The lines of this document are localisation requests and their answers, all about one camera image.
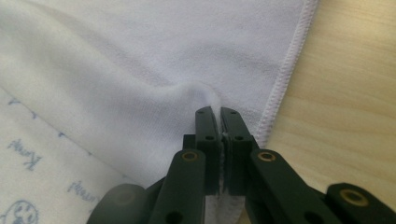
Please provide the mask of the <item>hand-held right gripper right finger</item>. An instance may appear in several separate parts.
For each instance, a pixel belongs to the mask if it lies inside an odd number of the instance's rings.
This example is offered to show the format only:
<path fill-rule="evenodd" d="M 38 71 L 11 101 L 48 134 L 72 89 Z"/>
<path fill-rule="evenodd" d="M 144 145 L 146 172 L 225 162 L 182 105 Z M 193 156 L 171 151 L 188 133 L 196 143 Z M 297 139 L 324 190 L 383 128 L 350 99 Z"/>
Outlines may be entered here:
<path fill-rule="evenodd" d="M 254 138 L 239 112 L 223 107 L 220 117 L 225 156 L 224 187 L 230 195 L 244 196 L 248 183 L 247 164 L 255 145 Z"/>

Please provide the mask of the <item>white cloth with blue print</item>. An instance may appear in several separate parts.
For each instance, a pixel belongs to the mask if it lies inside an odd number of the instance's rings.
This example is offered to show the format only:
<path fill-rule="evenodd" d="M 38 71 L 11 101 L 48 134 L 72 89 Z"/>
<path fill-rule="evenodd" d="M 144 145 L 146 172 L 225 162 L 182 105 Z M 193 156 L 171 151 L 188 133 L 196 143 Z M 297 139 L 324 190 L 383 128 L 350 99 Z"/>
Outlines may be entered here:
<path fill-rule="evenodd" d="M 86 224 L 113 187 L 134 180 L 0 87 L 0 224 Z"/>

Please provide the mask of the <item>white microfibre towel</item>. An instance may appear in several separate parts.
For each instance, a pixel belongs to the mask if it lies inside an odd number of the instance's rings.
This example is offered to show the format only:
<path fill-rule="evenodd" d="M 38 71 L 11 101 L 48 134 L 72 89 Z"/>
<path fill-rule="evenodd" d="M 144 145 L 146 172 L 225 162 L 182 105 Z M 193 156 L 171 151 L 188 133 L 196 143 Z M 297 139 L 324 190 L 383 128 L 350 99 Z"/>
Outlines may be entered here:
<path fill-rule="evenodd" d="M 196 110 L 269 138 L 319 0 L 0 0 L 0 87 L 148 187 Z"/>

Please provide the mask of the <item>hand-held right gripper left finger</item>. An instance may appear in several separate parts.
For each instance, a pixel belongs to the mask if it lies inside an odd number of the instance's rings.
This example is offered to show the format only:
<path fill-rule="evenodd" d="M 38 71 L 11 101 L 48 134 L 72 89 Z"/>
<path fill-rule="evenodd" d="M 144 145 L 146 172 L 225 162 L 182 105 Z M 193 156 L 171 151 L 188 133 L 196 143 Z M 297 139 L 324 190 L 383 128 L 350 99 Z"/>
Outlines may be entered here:
<path fill-rule="evenodd" d="M 196 149 L 205 154 L 205 194 L 219 193 L 220 146 L 215 115 L 210 106 L 195 112 L 195 134 L 183 136 L 183 149 Z"/>

